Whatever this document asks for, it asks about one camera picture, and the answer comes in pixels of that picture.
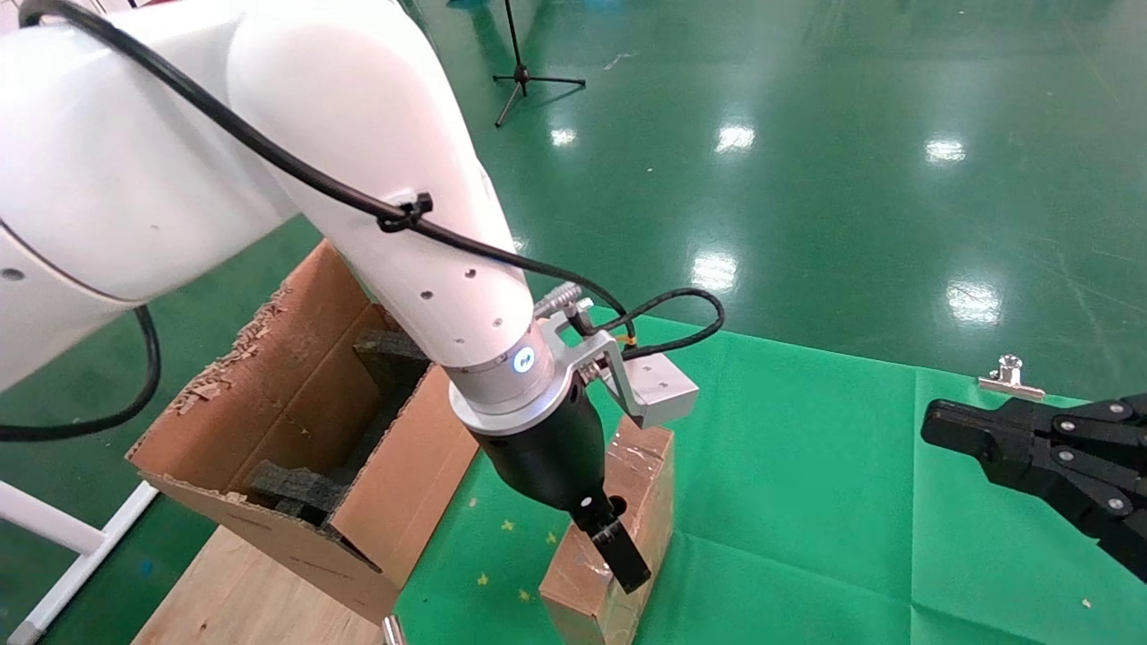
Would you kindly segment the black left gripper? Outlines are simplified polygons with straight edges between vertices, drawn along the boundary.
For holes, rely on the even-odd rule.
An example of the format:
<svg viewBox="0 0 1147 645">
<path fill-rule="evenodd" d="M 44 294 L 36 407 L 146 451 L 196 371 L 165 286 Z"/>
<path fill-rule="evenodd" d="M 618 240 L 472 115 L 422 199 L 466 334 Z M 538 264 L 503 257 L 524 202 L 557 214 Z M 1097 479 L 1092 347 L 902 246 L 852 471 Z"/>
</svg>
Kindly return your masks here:
<svg viewBox="0 0 1147 645">
<path fill-rule="evenodd" d="M 506 485 L 574 519 L 590 535 L 618 585 L 635 593 L 651 568 L 604 494 L 604 432 L 585 384 L 571 384 L 544 420 L 516 434 L 476 433 Z"/>
</svg>

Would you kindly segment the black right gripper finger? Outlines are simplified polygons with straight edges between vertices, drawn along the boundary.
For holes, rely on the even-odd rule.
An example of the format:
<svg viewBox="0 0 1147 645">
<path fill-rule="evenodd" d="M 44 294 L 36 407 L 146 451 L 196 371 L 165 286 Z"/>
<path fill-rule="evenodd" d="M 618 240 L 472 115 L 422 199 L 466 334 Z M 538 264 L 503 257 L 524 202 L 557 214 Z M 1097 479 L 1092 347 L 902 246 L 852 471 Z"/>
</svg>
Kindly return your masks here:
<svg viewBox="0 0 1147 645">
<path fill-rule="evenodd" d="M 926 437 L 941 430 L 978 437 L 980 433 L 1011 433 L 1020 437 L 1144 442 L 1144 393 L 1114 401 L 1093 401 L 1078 407 L 1053 407 L 1040 401 L 1007 399 L 1000 407 L 972 407 L 957 401 L 931 401 L 923 417 Z"/>
<path fill-rule="evenodd" d="M 1072 446 L 1040 436 L 930 436 L 928 443 L 972 456 L 992 485 L 1047 503 L 1144 581 L 1144 443 Z"/>
</svg>

